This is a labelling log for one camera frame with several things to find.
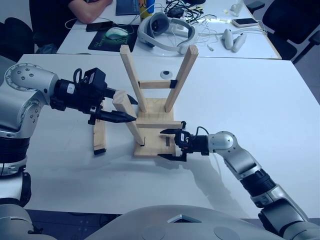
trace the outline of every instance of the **green mouse pad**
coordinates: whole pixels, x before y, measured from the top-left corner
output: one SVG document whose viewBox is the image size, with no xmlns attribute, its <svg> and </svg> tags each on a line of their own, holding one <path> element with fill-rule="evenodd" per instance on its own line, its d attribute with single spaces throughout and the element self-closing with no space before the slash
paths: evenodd
<svg viewBox="0 0 320 240">
<path fill-rule="evenodd" d="M 121 45 L 129 45 L 130 52 L 134 50 L 135 43 L 138 36 L 139 25 L 116 25 L 113 24 L 112 28 L 122 28 L 127 31 L 128 35 L 119 39 L 110 39 L 106 37 L 106 33 L 109 29 L 98 31 L 90 43 L 88 49 L 109 51 L 109 52 L 120 52 Z"/>
</svg>

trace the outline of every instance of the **person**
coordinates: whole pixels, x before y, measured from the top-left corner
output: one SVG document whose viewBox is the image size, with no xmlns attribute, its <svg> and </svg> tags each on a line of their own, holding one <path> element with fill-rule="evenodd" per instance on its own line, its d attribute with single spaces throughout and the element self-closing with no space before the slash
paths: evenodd
<svg viewBox="0 0 320 240">
<path fill-rule="evenodd" d="M 55 54 L 68 32 L 65 23 L 77 18 L 92 23 L 113 0 L 30 0 L 33 40 L 37 54 Z"/>
</svg>

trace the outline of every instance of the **desk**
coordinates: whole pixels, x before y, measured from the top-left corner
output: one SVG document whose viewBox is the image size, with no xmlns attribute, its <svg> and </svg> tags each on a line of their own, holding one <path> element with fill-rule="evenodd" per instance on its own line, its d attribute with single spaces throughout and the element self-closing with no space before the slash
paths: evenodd
<svg viewBox="0 0 320 240">
<path fill-rule="evenodd" d="M 165 0 L 158 0 L 157 3 L 161 3 L 163 6 L 166 6 Z M 224 10 L 229 10 L 231 5 L 234 4 L 235 0 L 207 0 L 204 4 L 204 15 L 205 14 L 214 14 L 218 18 L 222 19 L 233 19 L 232 13 L 225 13 Z M 131 22 L 134 16 L 115 16 L 116 13 L 116 0 L 108 6 L 103 13 L 101 18 L 107 18 L 118 24 L 127 24 Z M 252 18 L 249 10 L 246 7 L 243 7 L 238 18 Z M 103 22 L 104 19 L 96 19 L 95 22 Z M 140 19 L 138 18 L 133 24 L 138 25 Z M 93 40 L 96 32 L 86 32 L 86 24 L 82 24 L 77 21 L 73 29 L 70 30 L 69 34 L 66 36 L 64 42 L 58 49 L 58 54 L 81 54 L 89 53 L 94 55 L 118 55 L 118 52 L 110 51 L 98 51 L 98 50 L 89 50 L 88 46 Z M 211 29 L 215 29 L 217 33 L 223 33 L 226 28 L 231 29 L 232 31 L 238 30 L 232 24 L 227 23 L 211 23 Z M 213 42 L 216 40 L 215 37 L 211 37 L 212 40 L 207 43 Z M 157 37 L 157 39 L 168 45 L 174 45 L 174 37 L 172 35 L 163 34 L 162 36 Z M 238 52 L 231 52 L 226 50 L 222 45 L 221 40 L 216 43 L 212 43 L 210 46 L 214 51 L 210 51 L 207 47 L 207 43 L 203 42 L 201 38 L 200 43 L 197 44 L 199 49 L 199 57 L 216 57 L 216 58 L 253 58 L 253 59 L 280 59 L 280 55 L 276 50 L 274 50 L 272 44 L 269 42 L 268 38 L 262 34 L 252 34 L 249 33 L 246 38 L 245 44 Z M 167 57 L 180 57 L 181 55 L 177 52 L 170 52 L 162 50 L 161 48 L 154 47 L 150 48 L 145 44 L 141 43 L 138 39 L 134 46 L 133 55 L 135 56 L 167 56 Z"/>
<path fill-rule="evenodd" d="M 134 56 L 152 61 L 141 80 L 166 69 L 176 75 L 182 58 Z M 135 96 L 120 56 L 24 55 L 60 78 L 74 70 L 100 68 L 111 88 Z M 167 97 L 167 89 L 144 91 Z M 108 110 L 113 110 L 107 100 Z M 230 131 L 272 179 L 310 218 L 320 217 L 320 107 L 290 61 L 198 58 L 174 106 L 175 120 L 195 133 Z M 30 139 L 27 172 L 32 197 L 27 209 L 118 213 L 153 205 L 180 204 L 216 209 L 238 218 L 257 218 L 249 194 L 220 156 L 191 154 L 188 161 L 134 158 L 134 140 L 124 123 L 106 123 L 105 154 L 93 154 L 89 116 L 45 106 Z"/>
</svg>

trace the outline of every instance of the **white controller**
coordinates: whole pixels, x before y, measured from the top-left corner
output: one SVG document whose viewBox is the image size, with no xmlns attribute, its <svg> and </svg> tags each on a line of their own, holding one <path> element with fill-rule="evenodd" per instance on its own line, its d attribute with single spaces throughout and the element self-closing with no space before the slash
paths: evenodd
<svg viewBox="0 0 320 240">
<path fill-rule="evenodd" d="M 241 33 L 241 35 L 234 40 L 232 51 L 235 53 L 238 52 L 239 49 L 242 47 L 242 45 L 245 43 L 246 38 L 247 38 L 247 34 Z"/>
<path fill-rule="evenodd" d="M 224 41 L 224 46 L 226 49 L 230 50 L 234 46 L 234 37 L 230 29 L 224 30 L 224 33 L 221 38 Z"/>
</svg>

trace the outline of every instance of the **robotic arm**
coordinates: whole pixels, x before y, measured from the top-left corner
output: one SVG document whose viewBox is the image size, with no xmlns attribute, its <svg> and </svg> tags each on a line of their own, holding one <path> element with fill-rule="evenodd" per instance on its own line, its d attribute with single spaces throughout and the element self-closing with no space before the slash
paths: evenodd
<svg viewBox="0 0 320 240">
<path fill-rule="evenodd" d="M 112 98 L 116 91 L 108 87 L 105 78 L 98 68 L 86 71 L 83 78 L 82 70 L 77 69 L 69 81 L 28 63 L 6 71 L 4 81 L 0 81 L 0 204 L 23 207 L 30 199 L 31 178 L 24 172 L 26 152 L 44 105 L 60 111 L 77 109 L 90 115 L 91 125 L 96 119 L 113 123 L 136 120 L 124 112 L 102 110 L 102 101 Z M 129 99 L 138 104 L 133 97 Z"/>
<path fill-rule="evenodd" d="M 159 154 L 171 161 L 187 161 L 187 154 L 199 152 L 202 155 L 217 153 L 223 157 L 225 165 L 249 192 L 251 200 L 262 208 L 259 218 L 266 230 L 288 240 L 319 239 L 319 226 L 308 222 L 307 215 L 290 198 L 283 188 L 276 184 L 262 169 L 257 160 L 239 146 L 231 132 L 220 131 L 216 134 L 192 135 L 182 129 L 165 129 L 163 134 L 175 134 L 175 144 L 182 155 Z"/>
</svg>

